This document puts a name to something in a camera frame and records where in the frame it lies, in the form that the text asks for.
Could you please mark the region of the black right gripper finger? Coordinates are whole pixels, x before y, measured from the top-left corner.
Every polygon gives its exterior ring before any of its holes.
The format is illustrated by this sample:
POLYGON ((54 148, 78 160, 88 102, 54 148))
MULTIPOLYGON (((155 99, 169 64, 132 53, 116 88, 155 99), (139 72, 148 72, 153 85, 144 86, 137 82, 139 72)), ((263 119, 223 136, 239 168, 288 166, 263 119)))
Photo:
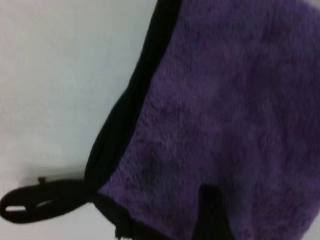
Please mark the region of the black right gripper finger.
POLYGON ((199 188, 195 240, 233 240, 227 211, 220 189, 203 184, 199 188))

